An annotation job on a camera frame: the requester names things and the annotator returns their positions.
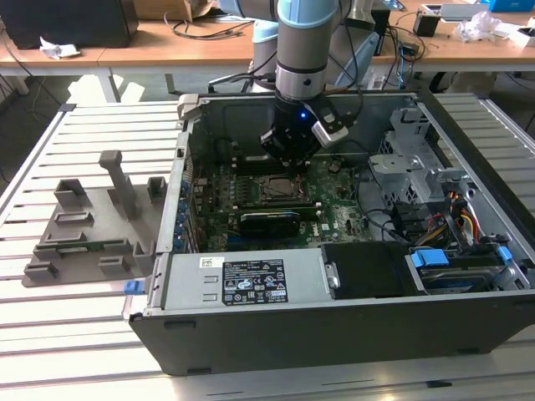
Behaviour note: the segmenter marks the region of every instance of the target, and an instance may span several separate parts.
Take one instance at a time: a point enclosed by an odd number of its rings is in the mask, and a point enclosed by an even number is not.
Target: motherboard
[[[192,203],[201,251],[317,247],[372,239],[354,200],[354,168],[312,160],[306,175],[269,168],[214,166],[194,179]]]

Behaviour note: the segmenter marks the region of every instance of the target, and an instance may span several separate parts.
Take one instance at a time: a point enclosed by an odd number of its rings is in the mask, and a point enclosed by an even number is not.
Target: computer case
[[[138,27],[134,0],[0,0],[0,16],[20,49],[39,37],[79,47],[126,48]]]

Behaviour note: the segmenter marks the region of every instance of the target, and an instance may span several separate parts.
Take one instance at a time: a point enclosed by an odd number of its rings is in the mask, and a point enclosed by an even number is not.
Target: cardboard box
[[[186,20],[201,17],[210,11],[213,0],[134,0],[138,19],[170,21]]]

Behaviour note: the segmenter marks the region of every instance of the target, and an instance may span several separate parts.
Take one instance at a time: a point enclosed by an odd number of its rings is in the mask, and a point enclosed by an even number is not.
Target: electronics equipment
[[[535,323],[519,267],[535,218],[431,94],[364,98],[353,142],[291,174],[255,140],[274,94],[181,97],[148,304],[130,316],[164,372],[488,353]],[[199,251],[174,245],[186,162]]]
[[[440,15],[445,23],[471,20],[480,11],[488,10],[488,4],[422,4],[426,11]]]
[[[418,12],[412,31],[418,36],[430,38],[435,36],[436,26],[440,20],[441,16],[439,15]]]
[[[126,48],[138,27],[133,0],[0,0],[0,15],[20,49],[39,37],[78,47]]]

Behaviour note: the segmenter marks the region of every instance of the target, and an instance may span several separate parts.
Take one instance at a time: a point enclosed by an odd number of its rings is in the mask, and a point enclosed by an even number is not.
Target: yellow wire
[[[468,224],[470,224],[470,228],[471,228],[471,234],[472,234],[472,236],[474,236],[476,232],[474,231],[474,223],[472,223],[471,218],[468,215],[461,215],[461,217],[465,221],[468,221]]]
[[[426,242],[428,242],[429,240],[432,240],[433,238],[439,236],[446,228],[448,227],[447,224],[443,225],[441,228],[439,228],[437,231],[435,231],[433,234],[431,234],[430,236],[428,236],[425,241],[423,241],[420,245],[424,245]]]

